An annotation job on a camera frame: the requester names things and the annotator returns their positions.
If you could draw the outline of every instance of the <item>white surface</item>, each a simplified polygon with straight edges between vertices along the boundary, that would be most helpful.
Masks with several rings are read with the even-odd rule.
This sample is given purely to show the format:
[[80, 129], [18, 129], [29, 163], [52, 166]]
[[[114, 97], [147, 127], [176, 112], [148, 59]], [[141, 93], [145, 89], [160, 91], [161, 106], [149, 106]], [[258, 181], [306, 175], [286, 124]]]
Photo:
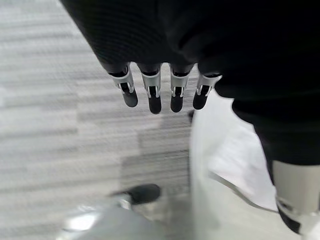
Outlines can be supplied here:
[[229, 131], [211, 156], [208, 170], [232, 184], [232, 188], [250, 202], [278, 212], [276, 188], [269, 177], [260, 140], [251, 124], [239, 121]]
[[190, 139], [192, 197], [197, 240], [298, 240], [277, 213], [247, 204], [233, 191], [209, 177], [208, 161], [241, 120], [232, 100], [212, 91], [204, 109], [193, 119]]

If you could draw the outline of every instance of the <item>robotic finger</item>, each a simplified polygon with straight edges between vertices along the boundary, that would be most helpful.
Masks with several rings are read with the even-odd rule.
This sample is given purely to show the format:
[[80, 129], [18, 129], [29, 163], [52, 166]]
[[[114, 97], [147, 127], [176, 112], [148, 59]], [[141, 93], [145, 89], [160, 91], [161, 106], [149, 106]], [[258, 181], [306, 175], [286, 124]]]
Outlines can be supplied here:
[[170, 80], [171, 80], [171, 110], [175, 113], [180, 112], [183, 107], [184, 93], [187, 87], [190, 71], [193, 64], [181, 66], [170, 65]]
[[149, 100], [149, 109], [153, 114], [161, 112], [161, 64], [137, 63], [143, 79], [144, 89]]
[[138, 97], [129, 62], [102, 65], [111, 76], [114, 84], [121, 90], [123, 100], [128, 107], [134, 108], [138, 104]]
[[221, 78], [221, 74], [212, 74], [206, 76], [199, 73], [199, 79], [193, 98], [193, 107], [196, 110], [200, 110], [205, 106], [210, 91], [215, 87], [216, 82], [218, 82]]

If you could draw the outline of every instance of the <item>striped carpet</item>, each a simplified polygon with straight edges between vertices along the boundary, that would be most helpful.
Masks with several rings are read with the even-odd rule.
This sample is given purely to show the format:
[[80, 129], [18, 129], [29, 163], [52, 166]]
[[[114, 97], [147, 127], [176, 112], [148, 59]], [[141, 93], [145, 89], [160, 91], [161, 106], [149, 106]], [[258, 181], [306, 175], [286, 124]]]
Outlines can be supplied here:
[[0, 1], [0, 239], [51, 240], [77, 204], [142, 183], [164, 197], [138, 211], [168, 239], [191, 235], [188, 146], [197, 73], [183, 110], [152, 115], [137, 66], [139, 103], [120, 91], [56, 0]]

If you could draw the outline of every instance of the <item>black fingertip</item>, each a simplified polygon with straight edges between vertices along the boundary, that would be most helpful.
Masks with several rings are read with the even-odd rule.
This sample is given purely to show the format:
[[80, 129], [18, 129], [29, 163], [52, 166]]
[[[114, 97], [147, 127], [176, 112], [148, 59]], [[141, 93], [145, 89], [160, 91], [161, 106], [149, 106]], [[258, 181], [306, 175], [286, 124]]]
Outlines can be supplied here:
[[180, 96], [171, 96], [171, 110], [175, 113], [180, 112], [184, 104], [184, 98]]
[[123, 94], [123, 99], [125, 104], [130, 108], [134, 108], [138, 104], [138, 97], [135, 89], [133, 90], [133, 93], [125, 92]]
[[128, 189], [125, 193], [131, 196], [133, 205], [147, 204], [161, 196], [161, 188], [156, 184], [144, 184]]
[[194, 98], [193, 98], [193, 107], [196, 110], [200, 110], [202, 109], [207, 102], [207, 96], [205, 95], [198, 95], [197, 93], [194, 94]]
[[152, 96], [149, 98], [149, 109], [153, 114], [159, 114], [161, 112], [161, 97]]

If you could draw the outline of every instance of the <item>robotic hand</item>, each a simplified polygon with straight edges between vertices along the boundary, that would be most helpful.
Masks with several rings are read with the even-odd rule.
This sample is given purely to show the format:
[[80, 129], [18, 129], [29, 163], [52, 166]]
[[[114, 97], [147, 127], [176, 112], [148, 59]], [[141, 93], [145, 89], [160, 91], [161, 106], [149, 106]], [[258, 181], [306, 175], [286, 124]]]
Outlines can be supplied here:
[[214, 87], [260, 138], [285, 224], [305, 235], [320, 214], [320, 18], [314, 1], [61, 0], [129, 107], [138, 104], [130, 62], [150, 111], [161, 111], [161, 64], [171, 69], [171, 109]]
[[56, 240], [164, 240], [159, 226], [135, 213], [133, 205], [155, 201], [155, 184], [133, 187], [70, 212]]

